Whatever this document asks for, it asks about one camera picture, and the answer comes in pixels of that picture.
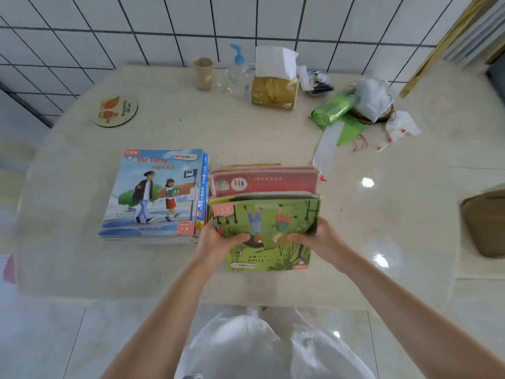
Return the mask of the person's left hand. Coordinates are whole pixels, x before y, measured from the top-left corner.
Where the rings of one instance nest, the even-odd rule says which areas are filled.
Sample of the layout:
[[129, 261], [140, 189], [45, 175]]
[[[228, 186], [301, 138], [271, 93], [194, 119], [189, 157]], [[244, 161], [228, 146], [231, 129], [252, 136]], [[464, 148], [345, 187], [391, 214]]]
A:
[[204, 266], [209, 274], [215, 272], [223, 264], [225, 257], [231, 251], [221, 249], [221, 237], [213, 222], [207, 223], [199, 236], [196, 262]]

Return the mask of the person's right hand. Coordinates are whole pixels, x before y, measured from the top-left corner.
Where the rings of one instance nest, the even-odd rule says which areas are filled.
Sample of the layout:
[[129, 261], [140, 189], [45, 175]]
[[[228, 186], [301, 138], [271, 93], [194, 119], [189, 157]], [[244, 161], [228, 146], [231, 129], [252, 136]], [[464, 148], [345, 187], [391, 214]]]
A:
[[341, 269], [342, 263], [351, 249], [329, 221], [319, 217], [316, 232], [312, 235], [316, 236], [316, 246], [309, 248], [336, 269]]

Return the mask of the green picture book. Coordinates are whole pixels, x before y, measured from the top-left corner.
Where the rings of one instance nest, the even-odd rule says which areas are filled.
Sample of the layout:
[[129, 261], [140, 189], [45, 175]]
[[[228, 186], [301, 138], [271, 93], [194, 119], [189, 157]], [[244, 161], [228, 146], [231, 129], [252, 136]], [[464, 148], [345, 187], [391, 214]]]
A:
[[210, 200], [209, 218], [225, 238], [241, 233], [249, 239], [225, 257], [227, 272], [271, 272], [309, 268], [311, 249], [288, 240], [292, 233], [314, 235], [321, 196], [309, 192], [269, 192]]

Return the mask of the person's left forearm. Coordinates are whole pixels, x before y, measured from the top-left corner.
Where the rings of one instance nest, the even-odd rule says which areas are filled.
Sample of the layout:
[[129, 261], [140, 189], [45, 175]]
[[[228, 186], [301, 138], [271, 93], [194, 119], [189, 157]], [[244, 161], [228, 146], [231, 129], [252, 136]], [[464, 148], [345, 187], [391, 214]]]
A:
[[199, 297], [219, 265], [191, 261], [100, 379], [173, 379]]

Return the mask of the person's right forearm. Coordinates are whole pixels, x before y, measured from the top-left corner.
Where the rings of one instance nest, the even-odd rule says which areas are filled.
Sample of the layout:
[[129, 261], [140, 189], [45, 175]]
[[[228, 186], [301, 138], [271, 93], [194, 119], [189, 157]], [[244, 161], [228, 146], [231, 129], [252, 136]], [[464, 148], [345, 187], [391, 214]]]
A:
[[352, 248], [334, 266], [358, 287], [426, 379], [505, 379], [505, 362]]

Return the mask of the stack of red books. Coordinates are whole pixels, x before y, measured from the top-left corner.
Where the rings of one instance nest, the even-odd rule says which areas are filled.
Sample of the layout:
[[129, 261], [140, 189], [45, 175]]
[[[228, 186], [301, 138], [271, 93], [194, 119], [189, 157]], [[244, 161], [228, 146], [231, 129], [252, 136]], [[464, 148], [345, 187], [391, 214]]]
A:
[[254, 193], [315, 193], [319, 172], [313, 167], [237, 167], [211, 171], [208, 183], [215, 198]]

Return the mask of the white paper strip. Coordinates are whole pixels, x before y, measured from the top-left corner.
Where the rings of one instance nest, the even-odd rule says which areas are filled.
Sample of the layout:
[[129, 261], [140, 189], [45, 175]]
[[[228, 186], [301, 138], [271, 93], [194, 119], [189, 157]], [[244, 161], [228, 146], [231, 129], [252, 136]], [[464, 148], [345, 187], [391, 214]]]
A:
[[336, 121], [323, 131], [312, 158], [312, 166], [318, 171], [319, 181], [326, 181], [344, 125], [344, 121]]

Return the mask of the yellow tissue pack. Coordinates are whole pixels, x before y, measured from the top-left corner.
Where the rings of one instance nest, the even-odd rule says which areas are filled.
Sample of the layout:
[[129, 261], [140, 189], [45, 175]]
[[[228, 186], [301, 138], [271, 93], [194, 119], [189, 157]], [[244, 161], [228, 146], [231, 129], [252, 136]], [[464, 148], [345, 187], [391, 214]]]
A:
[[293, 110], [299, 89], [296, 63], [298, 52], [281, 46], [257, 46], [255, 55], [252, 103]]

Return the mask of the woven basket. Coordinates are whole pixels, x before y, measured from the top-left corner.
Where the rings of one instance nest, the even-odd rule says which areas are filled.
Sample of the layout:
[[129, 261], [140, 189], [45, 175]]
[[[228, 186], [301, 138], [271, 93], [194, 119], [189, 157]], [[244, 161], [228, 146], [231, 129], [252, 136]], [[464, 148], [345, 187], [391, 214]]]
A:
[[378, 97], [369, 97], [364, 102], [357, 99], [348, 114], [365, 125], [386, 123], [395, 113], [393, 98], [386, 88]]

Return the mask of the pile of small sundries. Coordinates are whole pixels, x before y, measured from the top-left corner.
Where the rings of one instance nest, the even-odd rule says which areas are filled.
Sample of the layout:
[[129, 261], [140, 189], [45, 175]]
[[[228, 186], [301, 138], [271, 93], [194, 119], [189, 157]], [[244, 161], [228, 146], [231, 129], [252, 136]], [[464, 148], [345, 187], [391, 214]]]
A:
[[296, 74], [302, 91], [309, 95], [323, 95], [335, 89], [329, 76], [321, 71], [308, 71], [306, 66], [297, 66]]

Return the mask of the white plastic bag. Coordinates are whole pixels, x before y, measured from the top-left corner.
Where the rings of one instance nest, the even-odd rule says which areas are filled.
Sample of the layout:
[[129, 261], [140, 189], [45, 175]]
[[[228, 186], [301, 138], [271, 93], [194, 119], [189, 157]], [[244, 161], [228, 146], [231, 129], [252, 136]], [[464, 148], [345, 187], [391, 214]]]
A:
[[388, 86], [373, 77], [362, 77], [353, 93], [353, 113], [370, 123], [387, 120], [393, 111], [393, 98]]

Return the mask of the beige cup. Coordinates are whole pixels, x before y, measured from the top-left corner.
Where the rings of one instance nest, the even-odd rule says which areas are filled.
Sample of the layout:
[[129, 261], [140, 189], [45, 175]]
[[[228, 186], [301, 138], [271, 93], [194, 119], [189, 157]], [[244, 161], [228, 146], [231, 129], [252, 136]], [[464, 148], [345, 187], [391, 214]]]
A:
[[213, 61], [208, 57], [197, 57], [193, 60], [195, 83], [199, 90], [211, 89], [213, 65]]

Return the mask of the round wooden coaster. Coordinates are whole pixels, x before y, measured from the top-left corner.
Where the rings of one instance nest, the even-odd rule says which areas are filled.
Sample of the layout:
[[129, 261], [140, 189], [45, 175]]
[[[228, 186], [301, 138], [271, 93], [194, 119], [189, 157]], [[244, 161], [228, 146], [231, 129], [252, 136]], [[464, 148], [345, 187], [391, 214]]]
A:
[[137, 111], [137, 98], [127, 94], [116, 94], [102, 99], [91, 118], [99, 127], [113, 128], [132, 120]]

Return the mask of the brown chair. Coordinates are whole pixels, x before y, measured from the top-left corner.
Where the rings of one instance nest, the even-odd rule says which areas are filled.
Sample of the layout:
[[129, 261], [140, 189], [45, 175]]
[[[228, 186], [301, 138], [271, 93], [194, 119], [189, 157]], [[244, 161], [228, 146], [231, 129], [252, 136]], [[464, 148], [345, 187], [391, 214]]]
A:
[[477, 252], [505, 259], [505, 189], [466, 198], [459, 207]]

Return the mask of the gold metal frame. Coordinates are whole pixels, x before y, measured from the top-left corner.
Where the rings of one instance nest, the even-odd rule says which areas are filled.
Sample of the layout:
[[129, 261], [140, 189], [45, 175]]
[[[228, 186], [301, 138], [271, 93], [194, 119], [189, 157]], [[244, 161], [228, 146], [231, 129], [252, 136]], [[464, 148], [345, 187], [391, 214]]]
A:
[[398, 93], [400, 98], [405, 98], [415, 86], [420, 82], [422, 77], [433, 68], [433, 66], [441, 59], [446, 50], [453, 44], [464, 31], [470, 27], [470, 22], [480, 12], [490, 0], [473, 0], [458, 17], [452, 27], [447, 31], [445, 36], [428, 55], [425, 61], [416, 70], [414, 75], [409, 79], [406, 85]]

